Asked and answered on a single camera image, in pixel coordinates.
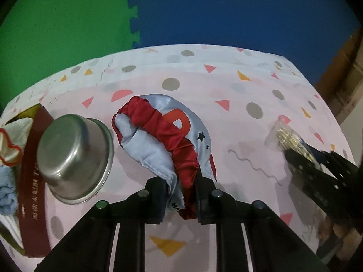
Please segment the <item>person's right hand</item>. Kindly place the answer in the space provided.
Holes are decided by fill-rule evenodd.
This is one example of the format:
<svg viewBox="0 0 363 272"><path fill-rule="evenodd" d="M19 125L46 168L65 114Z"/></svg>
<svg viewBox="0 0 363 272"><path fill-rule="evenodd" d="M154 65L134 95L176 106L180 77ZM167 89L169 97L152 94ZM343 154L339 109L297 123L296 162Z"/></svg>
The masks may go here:
<svg viewBox="0 0 363 272"><path fill-rule="evenodd" d="M328 262L334 255L349 261L362 243L362 235L353 227L339 225L326 216L318 227L317 256Z"/></svg>

